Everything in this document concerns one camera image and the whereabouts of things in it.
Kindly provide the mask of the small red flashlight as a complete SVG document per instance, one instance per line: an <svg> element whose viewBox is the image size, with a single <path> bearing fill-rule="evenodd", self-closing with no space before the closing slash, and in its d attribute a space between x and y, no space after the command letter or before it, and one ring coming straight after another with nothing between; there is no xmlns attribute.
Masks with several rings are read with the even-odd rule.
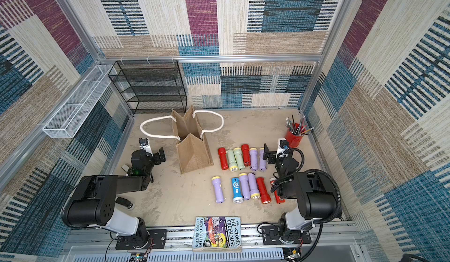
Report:
<svg viewBox="0 0 450 262"><path fill-rule="evenodd" d="M275 177L273 177L273 178L270 179L270 184L271 184L272 187L275 186L275 183L274 183L274 182L275 182L276 180L277 180L277 179L276 179ZM275 200L276 200L276 203L277 203L277 204L282 204L282 203L285 202L285 200L282 199L282 198L279 196L277 190L274 191L274 195L275 195Z"/></svg>

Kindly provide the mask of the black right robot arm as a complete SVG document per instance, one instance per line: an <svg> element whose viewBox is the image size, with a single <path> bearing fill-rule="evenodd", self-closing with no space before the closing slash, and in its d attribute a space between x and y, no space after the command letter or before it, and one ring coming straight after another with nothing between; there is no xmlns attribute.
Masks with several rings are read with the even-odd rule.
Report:
<svg viewBox="0 0 450 262"><path fill-rule="evenodd" d="M342 215L342 196L337 182L319 169L304 170L305 156L281 140L276 151L267 145L262 158L275 165L271 192L296 201L296 208L281 215L277 231L265 235L283 244L310 243L309 231Z"/></svg>

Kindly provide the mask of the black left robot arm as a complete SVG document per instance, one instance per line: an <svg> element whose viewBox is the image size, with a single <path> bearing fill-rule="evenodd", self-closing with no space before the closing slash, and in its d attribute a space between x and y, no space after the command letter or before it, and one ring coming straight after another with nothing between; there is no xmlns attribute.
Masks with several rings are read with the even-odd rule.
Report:
<svg viewBox="0 0 450 262"><path fill-rule="evenodd" d="M162 147L155 154L137 150L127 175L82 177L62 208L62 221L70 228L102 228L118 236L145 237L144 221L116 210L116 197L146 190L154 181L152 169L165 161Z"/></svg>

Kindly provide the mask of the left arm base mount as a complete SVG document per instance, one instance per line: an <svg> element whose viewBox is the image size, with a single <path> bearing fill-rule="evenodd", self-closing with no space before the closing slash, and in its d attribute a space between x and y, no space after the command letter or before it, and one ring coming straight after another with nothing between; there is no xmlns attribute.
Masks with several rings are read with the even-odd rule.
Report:
<svg viewBox="0 0 450 262"><path fill-rule="evenodd" d="M148 229L144 235L119 236L116 250L147 250L165 247L167 229Z"/></svg>

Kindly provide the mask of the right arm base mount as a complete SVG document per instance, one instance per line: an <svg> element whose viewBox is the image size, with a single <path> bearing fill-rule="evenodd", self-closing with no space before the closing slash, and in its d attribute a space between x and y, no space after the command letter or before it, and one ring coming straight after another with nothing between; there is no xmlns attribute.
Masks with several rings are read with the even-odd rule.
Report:
<svg viewBox="0 0 450 262"><path fill-rule="evenodd" d="M311 236L299 230L289 230L275 225L262 225L257 230L262 235L264 245L312 243Z"/></svg>

